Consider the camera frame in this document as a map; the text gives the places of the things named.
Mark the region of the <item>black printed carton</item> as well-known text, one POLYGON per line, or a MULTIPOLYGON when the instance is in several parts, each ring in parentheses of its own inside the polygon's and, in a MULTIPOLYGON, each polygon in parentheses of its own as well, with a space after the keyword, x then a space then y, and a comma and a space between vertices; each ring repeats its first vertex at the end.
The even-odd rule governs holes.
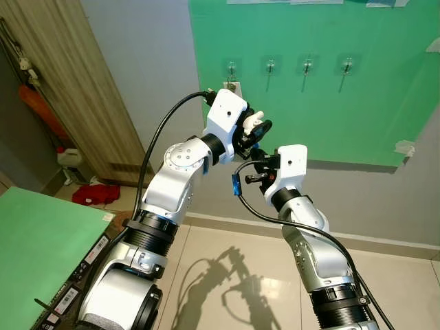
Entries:
POLYGON ((63 285, 53 298, 34 299, 42 311, 29 330, 59 330, 65 322, 76 321, 95 267, 106 254, 111 240, 107 234, 101 234, 85 257, 76 264, 72 273, 64 279, 63 285))

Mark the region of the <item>green wall board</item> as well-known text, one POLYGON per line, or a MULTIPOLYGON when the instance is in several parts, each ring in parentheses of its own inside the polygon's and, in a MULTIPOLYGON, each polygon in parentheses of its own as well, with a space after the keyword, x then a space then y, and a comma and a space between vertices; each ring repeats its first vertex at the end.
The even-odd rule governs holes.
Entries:
POLYGON ((440 0, 410 0, 403 8, 343 4, 227 4, 189 0, 197 74, 202 89, 227 80, 222 60, 240 58, 238 79, 252 108, 273 128, 267 150, 304 144, 311 160, 399 166, 394 144, 414 142, 439 101, 438 53, 426 53, 440 33, 440 0), (318 56, 310 76, 298 59, 318 56), (359 60, 340 76, 337 60, 359 60), (276 57, 280 73, 264 76, 276 57))

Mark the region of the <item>wooden door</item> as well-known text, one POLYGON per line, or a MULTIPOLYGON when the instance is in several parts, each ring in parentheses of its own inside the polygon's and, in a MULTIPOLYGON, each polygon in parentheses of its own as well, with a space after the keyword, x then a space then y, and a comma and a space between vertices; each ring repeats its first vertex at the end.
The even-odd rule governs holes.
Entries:
POLYGON ((80 0, 0 0, 0 18, 34 64, 42 94, 98 179, 136 185, 144 145, 80 0))

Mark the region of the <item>green table board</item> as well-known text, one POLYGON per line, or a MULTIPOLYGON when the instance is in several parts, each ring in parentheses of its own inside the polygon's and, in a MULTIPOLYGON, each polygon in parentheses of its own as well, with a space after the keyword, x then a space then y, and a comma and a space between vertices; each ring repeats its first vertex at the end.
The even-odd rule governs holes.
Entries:
POLYGON ((0 330, 29 330, 113 214, 25 190, 0 195, 0 330))

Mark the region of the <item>orange mop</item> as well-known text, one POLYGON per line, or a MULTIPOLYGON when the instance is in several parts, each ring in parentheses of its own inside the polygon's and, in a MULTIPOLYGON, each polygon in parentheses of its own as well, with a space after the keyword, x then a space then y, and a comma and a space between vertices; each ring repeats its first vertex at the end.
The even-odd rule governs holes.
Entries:
POLYGON ((37 114, 40 119, 48 126, 48 128, 56 135, 63 144, 72 145, 72 139, 65 131, 60 120, 54 115, 50 105, 36 88, 29 84, 19 85, 18 93, 20 100, 24 101, 31 110, 37 114))

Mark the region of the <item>white plastic jug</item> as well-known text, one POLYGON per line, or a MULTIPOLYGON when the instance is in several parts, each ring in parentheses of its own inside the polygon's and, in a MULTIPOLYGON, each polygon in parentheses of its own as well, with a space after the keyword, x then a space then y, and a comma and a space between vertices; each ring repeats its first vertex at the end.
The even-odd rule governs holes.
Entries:
POLYGON ((79 150, 75 148, 56 148, 56 159, 65 176, 65 185, 82 184, 85 177, 79 170, 79 164, 82 162, 82 156, 79 150))

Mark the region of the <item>long white tape strip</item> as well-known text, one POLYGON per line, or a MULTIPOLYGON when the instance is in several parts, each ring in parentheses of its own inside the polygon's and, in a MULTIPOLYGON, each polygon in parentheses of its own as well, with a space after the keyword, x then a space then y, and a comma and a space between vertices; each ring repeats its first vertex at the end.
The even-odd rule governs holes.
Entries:
POLYGON ((227 4, 343 4, 345 0, 225 0, 227 4))

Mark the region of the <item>white key tag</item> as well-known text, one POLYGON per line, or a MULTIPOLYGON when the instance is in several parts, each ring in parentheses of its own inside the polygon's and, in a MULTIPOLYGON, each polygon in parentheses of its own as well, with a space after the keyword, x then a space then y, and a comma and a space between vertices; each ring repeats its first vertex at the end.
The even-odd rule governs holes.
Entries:
POLYGON ((223 88, 236 94, 239 98, 244 98, 242 95, 242 88, 238 81, 226 81, 223 83, 223 88))

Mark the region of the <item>red cloth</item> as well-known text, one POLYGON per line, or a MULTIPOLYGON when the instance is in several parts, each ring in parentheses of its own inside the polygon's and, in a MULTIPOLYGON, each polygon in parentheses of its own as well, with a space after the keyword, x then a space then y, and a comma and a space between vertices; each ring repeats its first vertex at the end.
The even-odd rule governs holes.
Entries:
POLYGON ((120 198, 120 191, 122 188, 117 185, 107 184, 90 184, 79 186, 73 195, 71 200, 75 204, 81 204, 85 206, 92 206, 97 204, 110 204, 120 198))

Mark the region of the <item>clear adhesive wall hook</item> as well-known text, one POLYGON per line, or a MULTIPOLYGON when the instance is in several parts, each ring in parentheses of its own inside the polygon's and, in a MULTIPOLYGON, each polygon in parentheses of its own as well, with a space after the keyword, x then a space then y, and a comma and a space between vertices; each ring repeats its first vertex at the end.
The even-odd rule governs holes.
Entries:
POLYGON ((281 72, 281 62, 273 56, 264 58, 262 60, 261 72, 268 78, 271 78, 271 76, 276 76, 281 72))
POLYGON ((338 75, 350 76, 354 72, 355 64, 358 62, 358 57, 355 54, 341 54, 337 60, 337 72, 338 75))
POLYGON ((316 54, 305 54, 305 56, 301 56, 296 66, 296 75, 302 76, 302 78, 308 78, 314 71, 317 62, 318 56, 316 56, 316 54))
POLYGON ((226 76, 228 81, 239 81, 238 76, 241 63, 242 60, 240 58, 226 58, 222 60, 224 76, 226 76))

